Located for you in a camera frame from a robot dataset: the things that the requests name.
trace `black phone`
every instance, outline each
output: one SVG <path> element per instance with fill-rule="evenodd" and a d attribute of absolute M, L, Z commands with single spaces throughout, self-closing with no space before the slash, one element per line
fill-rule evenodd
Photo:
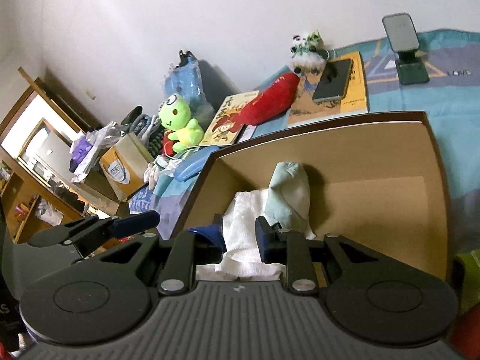
<path fill-rule="evenodd" d="M 328 62 L 313 93 L 314 103 L 341 100 L 347 94 L 353 62 L 351 59 Z"/>

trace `plush toy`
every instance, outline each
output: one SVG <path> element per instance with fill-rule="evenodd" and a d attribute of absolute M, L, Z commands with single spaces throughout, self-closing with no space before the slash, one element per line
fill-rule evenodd
<path fill-rule="evenodd" d="M 191 119 L 190 107 L 179 94 L 171 95 L 160 108 L 158 117 L 162 126 L 172 130 L 170 140 L 178 140 L 173 151 L 179 153 L 187 147 L 197 146 L 203 138 L 203 130 L 197 119 Z"/>
<path fill-rule="evenodd" d="M 289 109 L 295 99 L 300 78 L 294 73 L 278 77 L 263 93 L 250 101 L 240 112 L 240 121 L 257 126 Z"/>
<path fill-rule="evenodd" d="M 311 71 L 319 74 L 326 65 L 325 58 L 321 55 L 326 50 L 320 49 L 322 38 L 318 31 L 311 34 L 295 35 L 293 37 L 291 67 L 297 74 Z"/>

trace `book cover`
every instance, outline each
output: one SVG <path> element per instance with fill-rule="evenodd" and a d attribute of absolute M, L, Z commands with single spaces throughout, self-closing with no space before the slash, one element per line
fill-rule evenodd
<path fill-rule="evenodd" d="M 207 128 L 199 146 L 228 146 L 235 142 L 243 123 L 239 116 L 243 107 L 258 96 L 260 91 L 227 96 Z"/>
<path fill-rule="evenodd" d="M 321 75 L 311 73 L 303 75 L 298 84 L 297 95 L 286 122 L 288 127 L 368 112 L 365 76 L 360 53 L 358 51 L 349 52 L 330 61 L 342 59 L 351 59 L 353 62 L 345 97 L 342 100 L 314 103 L 312 98 Z"/>

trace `green plush toy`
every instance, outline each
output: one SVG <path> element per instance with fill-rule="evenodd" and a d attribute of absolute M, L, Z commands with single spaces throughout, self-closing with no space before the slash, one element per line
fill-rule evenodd
<path fill-rule="evenodd" d="M 162 126 L 173 130 L 167 138 L 178 140 L 173 151 L 179 153 L 187 147 L 197 146 L 203 139 L 203 130 L 197 119 L 191 119 L 190 106 L 179 94 L 171 95 L 158 113 Z"/>

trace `purple object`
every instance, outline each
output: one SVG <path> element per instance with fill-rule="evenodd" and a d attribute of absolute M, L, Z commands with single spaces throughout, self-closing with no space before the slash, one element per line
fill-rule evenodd
<path fill-rule="evenodd" d="M 87 141 L 87 137 L 84 135 L 78 140 L 78 144 L 75 146 L 70 160 L 70 172 L 73 173 L 80 162 L 86 157 L 93 145 Z"/>

